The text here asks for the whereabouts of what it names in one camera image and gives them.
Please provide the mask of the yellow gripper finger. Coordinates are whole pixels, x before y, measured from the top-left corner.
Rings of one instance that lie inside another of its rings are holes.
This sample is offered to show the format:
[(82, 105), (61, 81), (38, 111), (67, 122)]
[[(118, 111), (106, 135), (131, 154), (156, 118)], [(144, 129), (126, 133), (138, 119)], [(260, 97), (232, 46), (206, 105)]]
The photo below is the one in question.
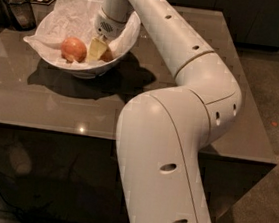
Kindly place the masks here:
[(86, 60), (89, 62), (103, 60), (107, 49), (109, 48), (104, 36), (93, 37), (88, 47)]

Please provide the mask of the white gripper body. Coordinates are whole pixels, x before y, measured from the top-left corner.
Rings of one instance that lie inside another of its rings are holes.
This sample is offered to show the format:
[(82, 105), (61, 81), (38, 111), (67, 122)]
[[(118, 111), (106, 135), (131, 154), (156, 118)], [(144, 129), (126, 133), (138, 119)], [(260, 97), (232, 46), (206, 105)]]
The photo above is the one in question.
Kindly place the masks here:
[(98, 34), (105, 36), (109, 40), (116, 39), (125, 29), (127, 15), (114, 13), (111, 14), (100, 8), (97, 12), (95, 27)]

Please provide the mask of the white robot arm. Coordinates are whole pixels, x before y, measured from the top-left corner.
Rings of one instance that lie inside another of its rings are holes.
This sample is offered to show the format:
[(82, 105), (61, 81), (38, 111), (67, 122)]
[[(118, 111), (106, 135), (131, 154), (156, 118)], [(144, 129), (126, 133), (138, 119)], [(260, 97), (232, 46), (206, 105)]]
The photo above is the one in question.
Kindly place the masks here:
[(241, 89), (213, 48), (166, 0), (103, 0), (96, 26), (109, 39), (136, 13), (176, 84), (121, 110), (116, 149), (130, 223), (211, 223), (198, 152), (229, 130)]

